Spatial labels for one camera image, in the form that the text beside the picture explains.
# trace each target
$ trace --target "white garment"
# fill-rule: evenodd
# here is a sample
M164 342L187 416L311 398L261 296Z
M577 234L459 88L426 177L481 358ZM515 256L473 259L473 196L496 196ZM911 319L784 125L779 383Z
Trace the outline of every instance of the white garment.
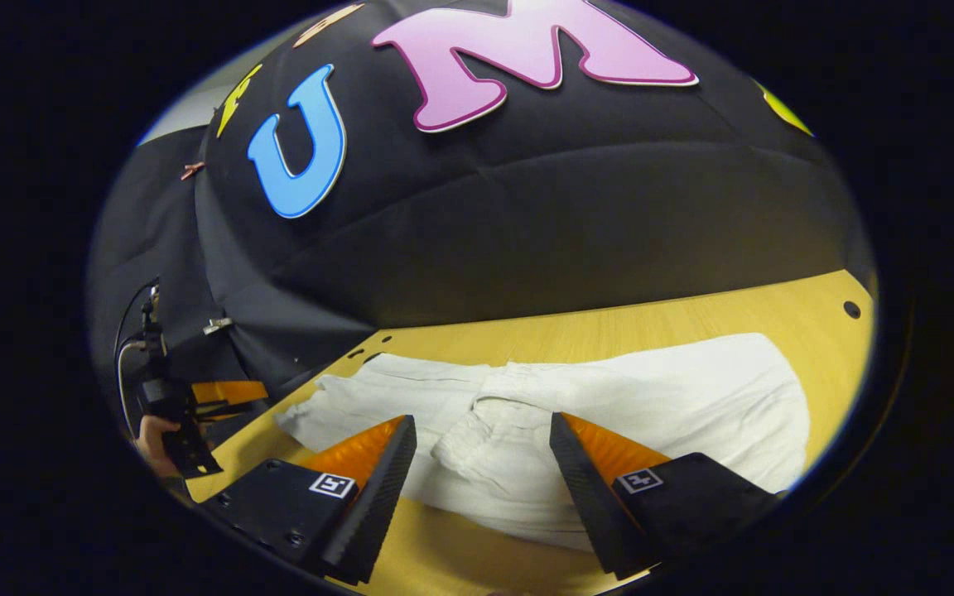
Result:
M276 416L322 450L401 414L417 449L403 497L518 538L590 550L549 445L566 411L669 457L701 452L766 491L805 464L805 393L778 348L730 335L590 363L459 366L381 354L350 378L322 376Z

